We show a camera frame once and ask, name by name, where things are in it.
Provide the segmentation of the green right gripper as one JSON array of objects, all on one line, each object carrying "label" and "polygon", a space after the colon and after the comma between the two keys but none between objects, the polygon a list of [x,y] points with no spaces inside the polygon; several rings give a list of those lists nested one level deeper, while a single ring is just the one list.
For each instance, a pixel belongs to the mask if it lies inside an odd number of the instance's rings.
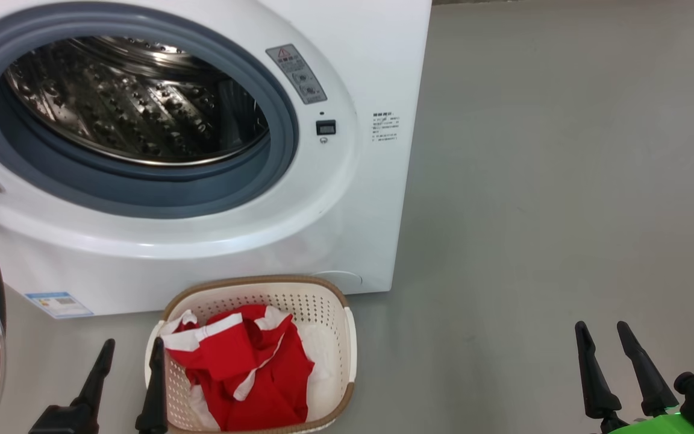
[{"label": "green right gripper", "polygon": [[596,358],[596,346],[583,321],[575,324],[578,363],[586,417],[600,420],[601,431],[610,433],[682,433],[694,434],[694,425],[681,412],[666,414],[678,406],[669,385],[625,321],[617,322],[622,348],[633,364],[642,394],[641,408],[647,417],[628,425],[617,411],[622,404],[611,392]]}]

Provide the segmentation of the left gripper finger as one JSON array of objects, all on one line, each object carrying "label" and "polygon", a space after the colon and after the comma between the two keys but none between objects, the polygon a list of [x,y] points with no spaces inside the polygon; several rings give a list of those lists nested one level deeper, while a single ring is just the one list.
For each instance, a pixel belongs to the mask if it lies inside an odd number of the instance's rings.
[{"label": "left gripper finger", "polygon": [[151,369],[142,412],[137,417],[138,433],[166,433],[166,393],[164,386],[164,346],[162,338],[155,338],[148,363]]},{"label": "left gripper finger", "polygon": [[89,371],[79,395],[73,401],[74,406],[88,408],[91,420],[98,418],[104,382],[112,368],[115,345],[114,339],[107,339],[104,342],[104,346],[102,346],[93,368]]}]

